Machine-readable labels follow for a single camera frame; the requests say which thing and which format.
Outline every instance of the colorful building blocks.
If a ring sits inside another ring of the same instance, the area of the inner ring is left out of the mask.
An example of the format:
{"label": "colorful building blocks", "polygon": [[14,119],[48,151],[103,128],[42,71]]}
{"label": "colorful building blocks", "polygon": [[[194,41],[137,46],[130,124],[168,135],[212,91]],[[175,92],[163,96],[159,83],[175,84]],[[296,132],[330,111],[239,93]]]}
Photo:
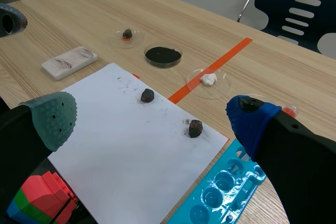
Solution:
{"label": "colorful building blocks", "polygon": [[56,219],[65,224],[77,207],[77,198],[57,173],[46,172],[42,176],[30,176],[7,210],[13,220],[24,224],[49,224],[64,204],[71,201]]}

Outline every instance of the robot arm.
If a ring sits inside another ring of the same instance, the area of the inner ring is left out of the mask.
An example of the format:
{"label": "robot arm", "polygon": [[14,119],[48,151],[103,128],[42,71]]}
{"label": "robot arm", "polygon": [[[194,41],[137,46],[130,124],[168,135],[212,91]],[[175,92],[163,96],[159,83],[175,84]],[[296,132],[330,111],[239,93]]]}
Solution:
{"label": "robot arm", "polygon": [[238,95],[232,129],[273,184],[291,224],[335,223],[336,142],[315,135],[271,103]]}

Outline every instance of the petri dish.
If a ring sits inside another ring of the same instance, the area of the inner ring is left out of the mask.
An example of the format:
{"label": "petri dish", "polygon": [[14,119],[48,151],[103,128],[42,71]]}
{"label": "petri dish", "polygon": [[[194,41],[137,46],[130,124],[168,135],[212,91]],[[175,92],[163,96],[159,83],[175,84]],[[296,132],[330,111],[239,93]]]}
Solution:
{"label": "petri dish", "polygon": [[182,49],[172,42],[155,42],[145,48],[146,61],[158,68],[171,68],[180,63]]}
{"label": "petri dish", "polygon": [[[201,77],[209,73],[216,74],[217,81],[215,81],[211,86],[206,86],[202,84]],[[227,73],[221,69],[197,69],[187,75],[186,81],[188,88],[193,94],[209,100],[222,98],[223,95],[228,92],[231,85]]]}
{"label": "petri dish", "polygon": [[[269,103],[272,103],[274,105],[281,106],[281,105],[278,105],[276,102],[274,102],[274,101],[270,100],[269,98],[267,98],[263,95],[260,95],[260,94],[247,94],[247,95],[249,97],[258,99],[258,100],[263,101],[263,102],[269,102]],[[295,104],[287,104],[287,105],[281,106],[281,107],[282,107],[282,111],[289,114],[293,118],[296,118],[299,114],[299,111],[300,111],[299,107]]]}
{"label": "petri dish", "polygon": [[[124,37],[125,34],[131,34],[131,37]],[[141,30],[132,27],[121,27],[108,34],[108,41],[112,47],[124,49],[139,46],[144,38],[145,35]]]}

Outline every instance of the white substance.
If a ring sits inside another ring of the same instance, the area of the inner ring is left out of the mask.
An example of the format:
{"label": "white substance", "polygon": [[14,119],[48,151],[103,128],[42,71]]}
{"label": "white substance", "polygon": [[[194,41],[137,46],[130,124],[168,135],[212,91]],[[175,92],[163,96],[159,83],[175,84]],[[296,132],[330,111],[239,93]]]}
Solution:
{"label": "white substance", "polygon": [[211,86],[217,81],[217,76],[215,73],[205,74],[201,77],[201,81],[206,86]]}

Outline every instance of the chair backrest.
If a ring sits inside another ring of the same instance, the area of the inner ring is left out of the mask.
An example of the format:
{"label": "chair backrest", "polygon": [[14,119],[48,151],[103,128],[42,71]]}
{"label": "chair backrest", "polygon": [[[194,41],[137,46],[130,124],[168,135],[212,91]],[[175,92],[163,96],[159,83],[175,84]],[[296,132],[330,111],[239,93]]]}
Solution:
{"label": "chair backrest", "polygon": [[336,32],[336,0],[255,0],[255,7],[269,18],[264,32],[317,52],[320,38]]}

